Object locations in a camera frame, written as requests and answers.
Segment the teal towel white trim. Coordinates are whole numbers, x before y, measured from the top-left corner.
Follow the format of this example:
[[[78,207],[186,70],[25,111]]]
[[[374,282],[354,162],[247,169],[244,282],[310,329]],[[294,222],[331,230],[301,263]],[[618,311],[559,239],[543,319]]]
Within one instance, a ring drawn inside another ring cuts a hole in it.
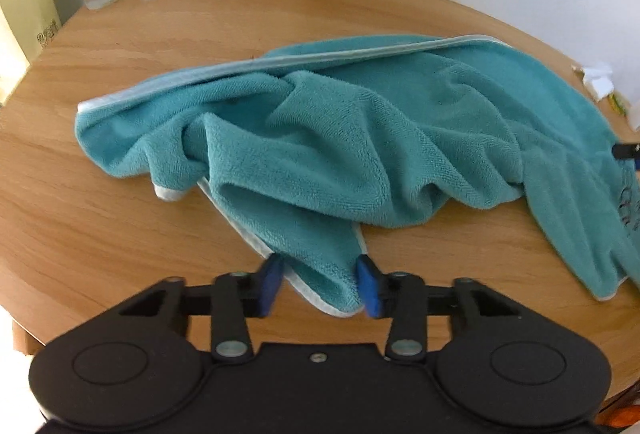
[[[362,225],[427,222],[447,201],[525,199],[599,300],[639,277],[639,184],[600,111],[485,36],[363,36],[176,70],[82,102],[84,153],[160,199],[200,187],[322,312],[361,300]]]

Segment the green yellow small wrapper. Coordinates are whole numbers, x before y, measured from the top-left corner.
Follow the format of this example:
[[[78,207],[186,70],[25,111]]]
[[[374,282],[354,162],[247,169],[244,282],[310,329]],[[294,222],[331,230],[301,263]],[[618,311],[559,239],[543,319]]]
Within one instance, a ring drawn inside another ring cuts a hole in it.
[[[610,104],[614,113],[620,116],[620,118],[626,119],[628,117],[629,105],[623,95],[620,95],[620,93],[614,91],[613,93],[608,95],[608,104]]]

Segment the white crumpled tissue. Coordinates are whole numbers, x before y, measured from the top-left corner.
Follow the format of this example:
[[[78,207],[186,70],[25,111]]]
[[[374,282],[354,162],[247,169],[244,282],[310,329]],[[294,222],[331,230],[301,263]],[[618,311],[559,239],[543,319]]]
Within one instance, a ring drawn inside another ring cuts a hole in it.
[[[613,70],[607,64],[573,65],[572,69],[580,77],[582,85],[594,102],[600,102],[614,92]]]

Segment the orange object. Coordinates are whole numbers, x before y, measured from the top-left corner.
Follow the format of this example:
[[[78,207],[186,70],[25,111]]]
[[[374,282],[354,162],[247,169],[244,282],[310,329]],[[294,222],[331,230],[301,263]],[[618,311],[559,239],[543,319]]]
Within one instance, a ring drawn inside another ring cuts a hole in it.
[[[632,402],[630,405],[617,406],[602,412],[597,418],[597,425],[610,430],[623,431],[640,421],[640,405]]]

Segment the yellow paper bag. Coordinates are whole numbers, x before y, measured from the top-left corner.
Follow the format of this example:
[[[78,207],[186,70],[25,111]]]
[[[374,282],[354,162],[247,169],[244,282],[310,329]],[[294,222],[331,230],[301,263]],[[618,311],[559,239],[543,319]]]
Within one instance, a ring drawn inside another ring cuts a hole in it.
[[[1,103],[61,27],[53,0],[1,0]]]

